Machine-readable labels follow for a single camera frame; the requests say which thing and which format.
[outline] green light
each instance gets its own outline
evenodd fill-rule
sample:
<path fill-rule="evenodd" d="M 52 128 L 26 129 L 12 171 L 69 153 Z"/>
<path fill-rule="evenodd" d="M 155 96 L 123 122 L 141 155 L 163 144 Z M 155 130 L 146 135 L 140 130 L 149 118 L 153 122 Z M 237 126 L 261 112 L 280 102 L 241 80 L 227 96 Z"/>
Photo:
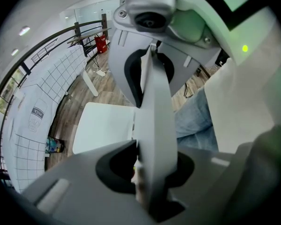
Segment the green light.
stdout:
<path fill-rule="evenodd" d="M 243 46 L 243 51 L 244 51 L 244 52 L 247 52 L 247 51 L 248 51 L 248 46 L 247 46 L 247 45 L 244 45 L 244 46 Z"/>

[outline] black metal railing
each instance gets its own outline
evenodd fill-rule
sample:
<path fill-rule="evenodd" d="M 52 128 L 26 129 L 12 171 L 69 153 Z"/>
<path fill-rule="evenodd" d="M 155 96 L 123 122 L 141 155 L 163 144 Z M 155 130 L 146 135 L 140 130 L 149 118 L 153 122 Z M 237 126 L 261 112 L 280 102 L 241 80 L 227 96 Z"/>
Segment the black metal railing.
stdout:
<path fill-rule="evenodd" d="M 80 32 L 80 27 L 83 27 L 83 26 L 87 26 L 87 25 L 91 25 L 91 24 L 95 24 L 95 23 L 101 23 L 102 26 L 97 26 L 97 27 L 94 27 L 94 28 L 91 28 L 91 29 L 88 29 L 86 31 L 83 31 L 83 32 Z M 79 24 L 79 23 L 75 23 L 74 26 L 72 27 L 69 27 L 69 28 L 66 28 L 66 29 L 63 29 L 57 33 L 54 33 L 52 34 L 51 36 L 45 38 L 44 40 L 42 40 L 41 42 L 39 42 L 38 44 L 36 44 L 34 47 L 32 47 L 28 52 L 26 52 L 14 65 L 13 67 L 8 71 L 8 73 L 5 75 L 3 81 L 1 82 L 0 84 L 0 99 L 2 99 L 2 92 L 4 90 L 4 88 L 7 86 L 8 84 L 8 81 L 9 79 L 12 77 L 12 75 L 14 74 L 14 72 L 21 66 L 23 68 L 23 70 L 26 72 L 26 74 L 23 76 L 23 78 L 17 82 L 16 81 L 16 89 L 19 89 L 22 84 L 24 83 L 24 81 L 26 80 L 27 76 L 31 73 L 32 69 L 39 63 L 42 61 L 42 59 L 47 56 L 48 54 L 50 54 L 54 49 L 56 49 L 57 47 L 59 47 L 60 45 L 62 45 L 63 43 L 65 43 L 66 41 L 74 38 L 74 37 L 80 37 L 82 33 L 85 33 L 85 32 L 88 32 L 90 30 L 93 30 L 93 29 L 96 29 L 96 28 L 106 28 L 106 23 L 104 22 L 104 20 L 97 20 L 97 21 L 92 21 L 92 22 L 86 22 L 86 23 L 82 23 L 82 24 Z M 41 57 L 39 57 L 39 59 L 35 62 L 35 64 L 31 67 L 31 68 L 28 68 L 24 61 L 29 57 L 31 56 L 37 49 L 39 49 L 40 47 L 44 46 L 45 44 L 47 44 L 48 42 L 50 42 L 51 40 L 59 37 L 60 35 L 66 33 L 66 32 L 69 32 L 71 30 L 74 30 L 75 31 L 75 35 L 74 36 L 71 36 L 69 38 L 67 38 L 66 40 L 60 42 L 59 44 L 57 44 L 56 46 L 54 46 L 52 49 L 50 50 L 46 50 L 46 53 L 43 54 Z M 75 42 L 74 44 L 70 45 L 70 46 L 73 46 L 73 45 L 76 45 L 76 44 L 80 44 L 82 45 L 83 49 L 84 49 L 84 54 L 85 56 L 87 57 L 87 54 L 91 51 L 88 48 L 86 48 L 85 44 L 83 43 L 83 40 L 80 40 L 80 41 L 77 41 Z M 1 151 L 1 142 L 2 142 L 2 131 L 3 131 L 3 127 L 4 127 L 4 121 L 6 119 L 6 116 L 8 115 L 8 111 L 9 111 L 9 108 L 15 98 L 14 96 L 14 92 L 15 90 L 13 90 L 12 92 L 12 96 L 11 98 L 7 101 L 5 99 L 5 102 L 7 102 L 7 107 L 6 107 L 6 110 L 4 112 L 4 116 L 3 116 L 3 121 L 2 121 L 2 125 L 1 125 L 1 129 L 0 129 L 0 177 L 1 177 L 1 180 L 4 182 L 4 184 L 6 186 L 9 186 L 9 184 L 11 185 L 11 182 L 9 180 L 9 176 L 8 176 L 8 173 L 7 173 L 7 170 L 6 170 L 6 167 L 5 167 L 5 162 L 4 162 L 4 158 L 3 158 L 3 155 L 2 155 L 2 151 Z"/>

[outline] red bag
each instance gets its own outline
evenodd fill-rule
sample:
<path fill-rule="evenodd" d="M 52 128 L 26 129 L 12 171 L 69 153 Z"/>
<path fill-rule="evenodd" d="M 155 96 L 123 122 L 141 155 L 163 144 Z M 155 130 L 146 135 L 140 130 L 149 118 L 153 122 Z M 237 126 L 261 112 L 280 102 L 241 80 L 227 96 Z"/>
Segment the red bag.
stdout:
<path fill-rule="evenodd" d="M 98 53 L 104 53 L 107 50 L 106 39 L 104 34 L 100 37 L 95 37 L 95 42 L 98 49 Z"/>

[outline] table leg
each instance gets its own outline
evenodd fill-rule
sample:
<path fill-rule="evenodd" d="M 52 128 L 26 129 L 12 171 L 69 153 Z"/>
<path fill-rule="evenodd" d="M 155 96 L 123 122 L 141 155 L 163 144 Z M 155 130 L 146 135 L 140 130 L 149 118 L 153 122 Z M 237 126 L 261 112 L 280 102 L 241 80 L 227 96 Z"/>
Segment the table leg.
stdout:
<path fill-rule="evenodd" d="M 91 79 L 89 78 L 89 75 L 85 71 L 85 69 L 80 72 L 80 75 L 84 79 L 86 85 L 89 87 L 89 90 L 93 93 L 93 95 L 95 97 L 97 97 L 99 95 L 99 93 L 97 92 L 96 88 L 94 87 L 94 85 L 93 85 Z"/>

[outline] jeans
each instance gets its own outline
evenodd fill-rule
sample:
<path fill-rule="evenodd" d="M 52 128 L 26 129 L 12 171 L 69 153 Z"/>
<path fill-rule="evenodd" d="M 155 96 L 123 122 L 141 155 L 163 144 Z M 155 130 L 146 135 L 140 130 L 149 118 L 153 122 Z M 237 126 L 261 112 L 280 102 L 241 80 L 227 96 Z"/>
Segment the jeans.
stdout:
<path fill-rule="evenodd" d="M 175 113 L 178 146 L 218 151 L 204 87 Z"/>

